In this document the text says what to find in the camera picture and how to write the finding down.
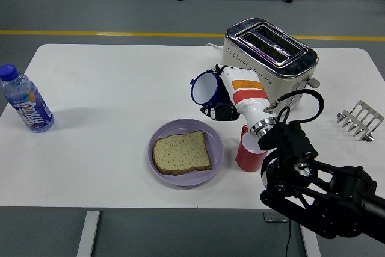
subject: blue mug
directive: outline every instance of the blue mug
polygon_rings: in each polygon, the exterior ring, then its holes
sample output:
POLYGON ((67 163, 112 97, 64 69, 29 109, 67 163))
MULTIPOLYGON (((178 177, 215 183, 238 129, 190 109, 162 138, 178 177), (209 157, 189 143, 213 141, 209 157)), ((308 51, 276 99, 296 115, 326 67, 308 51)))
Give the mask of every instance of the blue mug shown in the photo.
POLYGON ((215 72, 207 70, 192 79, 190 84, 191 98, 198 105, 212 108, 232 104, 222 79, 215 72))

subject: bread slice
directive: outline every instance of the bread slice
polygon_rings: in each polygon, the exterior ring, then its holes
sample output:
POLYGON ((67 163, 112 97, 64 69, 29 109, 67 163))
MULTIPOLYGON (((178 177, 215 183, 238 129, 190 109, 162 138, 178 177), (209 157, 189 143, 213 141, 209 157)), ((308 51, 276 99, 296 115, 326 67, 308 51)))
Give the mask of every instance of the bread slice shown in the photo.
POLYGON ((203 131, 160 138, 154 144, 152 156, 155 167, 163 175, 212 169, 203 131))

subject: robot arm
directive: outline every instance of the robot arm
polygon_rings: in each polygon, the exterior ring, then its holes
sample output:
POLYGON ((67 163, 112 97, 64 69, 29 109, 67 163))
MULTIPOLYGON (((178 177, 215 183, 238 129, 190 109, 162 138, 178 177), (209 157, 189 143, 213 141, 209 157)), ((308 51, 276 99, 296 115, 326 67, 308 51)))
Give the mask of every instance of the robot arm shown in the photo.
POLYGON ((364 233, 385 243, 385 200, 375 195, 377 183, 361 166, 315 161, 318 153, 298 123, 277 122, 259 145, 275 149, 261 168, 266 190, 260 198, 266 206, 324 238, 364 233), (331 174, 331 180, 322 180, 319 171, 331 174))
POLYGON ((316 161, 318 152, 301 128, 300 123, 311 122, 322 113, 322 96, 313 90, 298 90, 270 104, 254 72, 227 66, 216 66, 215 71, 233 105, 202 108, 202 112, 210 116, 208 111, 217 109, 222 112, 216 114, 221 116, 220 120, 234 120, 243 114, 260 148, 273 150, 261 167, 266 188, 260 195, 261 201, 324 238, 364 233, 385 243, 385 200, 375 195, 377 183, 361 166, 338 168, 316 161), (302 93, 319 100, 316 115, 286 123, 289 107, 278 116, 273 113, 280 101, 302 93), (321 179, 318 172, 330 174, 330 181, 321 179))

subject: yellow floor line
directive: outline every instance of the yellow floor line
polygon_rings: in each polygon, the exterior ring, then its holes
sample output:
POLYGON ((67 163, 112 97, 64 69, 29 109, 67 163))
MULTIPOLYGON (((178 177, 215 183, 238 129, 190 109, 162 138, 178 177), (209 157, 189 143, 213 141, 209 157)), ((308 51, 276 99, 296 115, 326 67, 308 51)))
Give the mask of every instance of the yellow floor line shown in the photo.
MULTIPOLYGON (((145 36, 145 37, 200 37, 223 38, 223 33, 152 33, 130 31, 52 31, 52 30, 0 30, 6 35, 34 36, 145 36)), ((357 42, 385 42, 385 37, 369 36, 304 36, 293 35, 296 39, 306 40, 350 40, 357 42)))

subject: purple plate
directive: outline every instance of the purple plate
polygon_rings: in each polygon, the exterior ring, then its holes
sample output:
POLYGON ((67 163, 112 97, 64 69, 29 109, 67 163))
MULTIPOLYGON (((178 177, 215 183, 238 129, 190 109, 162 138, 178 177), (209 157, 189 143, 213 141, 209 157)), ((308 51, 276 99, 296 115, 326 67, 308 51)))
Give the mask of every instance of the purple plate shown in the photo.
POLYGON ((157 176, 173 185, 190 187, 202 184, 210 180, 212 177, 215 176, 216 173, 218 173, 222 165, 224 149, 221 137, 209 125, 199 120, 180 119, 174 120, 170 123, 166 123, 154 133, 149 143, 148 154, 151 168, 157 176), (152 158, 152 148, 155 142, 158 139, 168 137, 169 135, 187 134, 189 132, 199 130, 205 132, 206 146, 210 156, 212 169, 205 171, 192 171, 190 173, 186 173, 179 176, 161 174, 156 169, 152 158))

